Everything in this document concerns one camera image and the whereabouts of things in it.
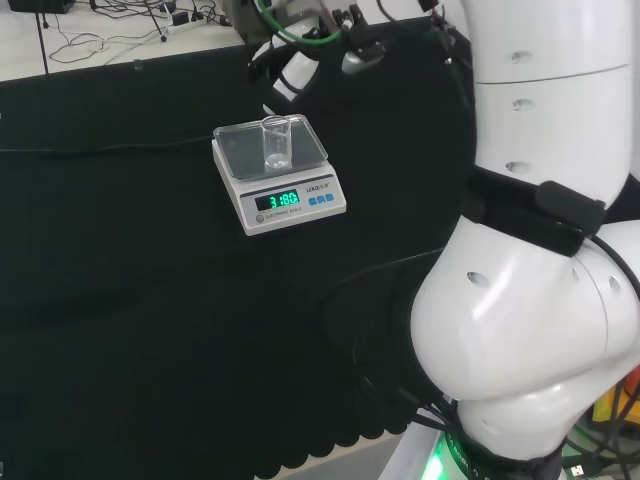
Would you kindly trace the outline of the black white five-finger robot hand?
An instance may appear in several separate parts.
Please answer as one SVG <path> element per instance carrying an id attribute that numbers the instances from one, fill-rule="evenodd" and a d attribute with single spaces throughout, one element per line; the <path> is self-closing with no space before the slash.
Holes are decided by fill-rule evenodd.
<path id="1" fill-rule="evenodd" d="M 267 83 L 262 104 L 264 114 L 285 115 L 309 90 L 319 61 L 292 43 L 273 36 L 256 50 L 247 67 L 253 83 Z"/>

